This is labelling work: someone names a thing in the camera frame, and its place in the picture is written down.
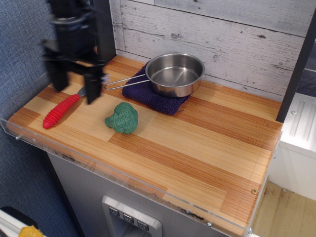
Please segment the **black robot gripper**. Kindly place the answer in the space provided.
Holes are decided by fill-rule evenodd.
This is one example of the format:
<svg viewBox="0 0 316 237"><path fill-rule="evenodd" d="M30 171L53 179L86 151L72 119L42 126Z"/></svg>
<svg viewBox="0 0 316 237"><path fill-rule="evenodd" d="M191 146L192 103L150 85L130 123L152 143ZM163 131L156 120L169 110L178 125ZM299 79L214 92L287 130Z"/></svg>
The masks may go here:
<svg viewBox="0 0 316 237"><path fill-rule="evenodd" d="M94 15L58 18L50 14L49 22L54 26L56 40L41 42L48 77L54 88L62 91L69 85L68 71L83 75L87 103L91 104L100 96L102 81L108 81L101 68L102 60L94 51L97 37Z"/></svg>

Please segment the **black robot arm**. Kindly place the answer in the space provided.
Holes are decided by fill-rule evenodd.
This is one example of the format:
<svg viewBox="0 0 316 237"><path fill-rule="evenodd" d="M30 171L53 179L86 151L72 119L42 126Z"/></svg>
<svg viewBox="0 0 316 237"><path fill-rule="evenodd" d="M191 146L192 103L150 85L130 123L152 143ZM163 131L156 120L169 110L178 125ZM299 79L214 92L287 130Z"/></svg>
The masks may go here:
<svg viewBox="0 0 316 237"><path fill-rule="evenodd" d="M84 77L88 104L101 94L105 60L99 51L96 10L86 0L50 0L55 39L44 39L43 62L54 88L69 85L68 72Z"/></svg>

